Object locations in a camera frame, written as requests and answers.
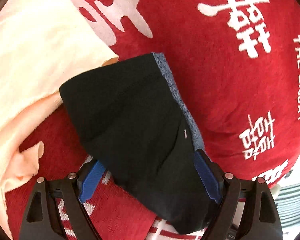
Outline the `black pants with blue waistband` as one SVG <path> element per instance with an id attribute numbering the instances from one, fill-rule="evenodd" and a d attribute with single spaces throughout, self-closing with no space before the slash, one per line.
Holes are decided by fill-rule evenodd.
<path id="1" fill-rule="evenodd" d="M 59 92 L 84 149 L 117 185 L 180 234 L 208 226 L 217 205 L 193 162 L 202 135 L 164 54 L 89 70 Z"/>

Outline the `red blanket with white characters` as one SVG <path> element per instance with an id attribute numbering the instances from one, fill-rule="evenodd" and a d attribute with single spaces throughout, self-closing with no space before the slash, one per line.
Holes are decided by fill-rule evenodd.
<path id="1" fill-rule="evenodd" d="M 242 180 L 271 189 L 300 155 L 300 5 L 296 0 L 71 0 L 118 62 L 162 53 L 202 135 L 208 158 Z M 78 172 L 94 158 L 62 101 L 21 144 L 44 142 L 38 174 L 7 194 L 14 239 L 37 179 Z M 77 239 L 57 199 L 67 239 Z M 117 185 L 106 168 L 84 203 L 101 239 L 202 237 L 180 234 Z"/>

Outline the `peach white folded towel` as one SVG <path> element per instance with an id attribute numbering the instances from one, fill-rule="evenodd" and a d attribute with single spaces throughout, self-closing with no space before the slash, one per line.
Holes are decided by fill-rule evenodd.
<path id="1" fill-rule="evenodd" d="M 116 62 L 71 0 L 8 0 L 0 12 L 0 226 L 5 193 L 38 173 L 44 144 L 21 143 L 61 104 L 60 86 Z"/>

